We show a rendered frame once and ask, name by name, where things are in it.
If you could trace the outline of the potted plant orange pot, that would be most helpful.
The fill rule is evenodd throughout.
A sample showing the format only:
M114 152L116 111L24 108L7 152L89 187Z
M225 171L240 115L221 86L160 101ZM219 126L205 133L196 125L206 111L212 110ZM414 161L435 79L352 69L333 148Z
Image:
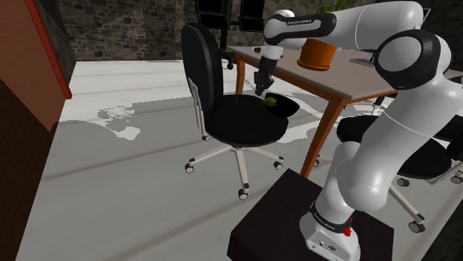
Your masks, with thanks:
M328 13L353 7L358 0L315 0L316 13ZM301 55L297 63L300 67L327 71L335 54L336 47L314 39L307 39L301 48Z

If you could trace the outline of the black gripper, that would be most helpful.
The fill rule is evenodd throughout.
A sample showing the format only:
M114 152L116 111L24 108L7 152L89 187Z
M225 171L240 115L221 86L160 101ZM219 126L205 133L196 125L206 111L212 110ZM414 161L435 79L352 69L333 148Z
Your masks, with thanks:
M277 63L277 59L270 59L265 56L260 57L258 71L254 72L255 94L257 96L261 96L274 83L272 73Z

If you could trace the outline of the dark robot stand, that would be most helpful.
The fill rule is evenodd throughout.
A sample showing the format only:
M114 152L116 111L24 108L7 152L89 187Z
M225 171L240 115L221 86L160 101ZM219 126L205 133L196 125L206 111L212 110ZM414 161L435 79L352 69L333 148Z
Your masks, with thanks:
M232 261L328 261L307 248L299 220L321 187L291 169L231 231L227 256ZM356 211L353 228L361 247L359 261L393 261L394 229Z

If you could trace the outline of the red-brown cabinet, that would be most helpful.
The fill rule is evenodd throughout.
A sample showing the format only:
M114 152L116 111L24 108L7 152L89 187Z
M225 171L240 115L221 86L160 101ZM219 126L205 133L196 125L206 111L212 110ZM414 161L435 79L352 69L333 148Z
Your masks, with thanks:
M0 0L0 261L15 261L72 97L36 0Z

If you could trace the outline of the black bowl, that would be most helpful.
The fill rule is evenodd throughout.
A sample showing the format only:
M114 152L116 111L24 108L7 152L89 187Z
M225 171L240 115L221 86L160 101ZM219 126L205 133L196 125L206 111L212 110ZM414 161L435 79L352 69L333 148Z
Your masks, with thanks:
M292 99L283 96L278 93L268 93L269 95L273 95L278 103L271 108L266 107L268 112L273 116L280 117L280 118L288 118L294 115L300 108L300 105L293 101Z

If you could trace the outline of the black office chair white base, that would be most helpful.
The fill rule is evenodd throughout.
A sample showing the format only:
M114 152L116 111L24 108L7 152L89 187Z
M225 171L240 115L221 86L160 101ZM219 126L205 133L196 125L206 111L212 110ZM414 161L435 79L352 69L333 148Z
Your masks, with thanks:
M250 151L274 161L280 170L284 158L262 149L278 141L286 132L289 120L273 116L256 96L226 95L223 90L223 67L217 42L208 28L188 23L181 32L183 66L188 88L194 99L197 125L205 141L211 138L223 144L190 158L185 172L194 165L231 151L236 156L242 188L241 200L248 198L249 179L244 153Z
M370 115L342 119L336 131L338 138L342 142L361 142L364 133L378 118L382 101L382 97L376 99ZM411 179L420 179L434 185L450 174L453 183L463 182L463 117L459 115L404 162L396 182L398 186L407 187Z

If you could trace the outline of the grey laptop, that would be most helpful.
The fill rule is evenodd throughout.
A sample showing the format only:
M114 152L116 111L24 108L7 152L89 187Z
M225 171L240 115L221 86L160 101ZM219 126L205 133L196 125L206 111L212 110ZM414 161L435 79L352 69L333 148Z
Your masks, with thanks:
M356 57L349 60L352 63L357 65L363 65L366 67L374 68L374 53L369 51L359 51Z

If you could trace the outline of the wooden table orange legs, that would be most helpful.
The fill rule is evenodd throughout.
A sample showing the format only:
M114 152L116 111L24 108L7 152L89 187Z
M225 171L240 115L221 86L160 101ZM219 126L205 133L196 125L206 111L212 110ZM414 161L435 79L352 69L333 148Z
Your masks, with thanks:
M331 61L331 68L323 72L299 67L296 63L299 56L300 52L297 50L284 50L283 58L279 59L273 76L328 101L301 169L301 176L308 177L345 105L386 96L395 93L396 90L391 88L373 68L350 61L363 56L362 52L354 50L336 52Z

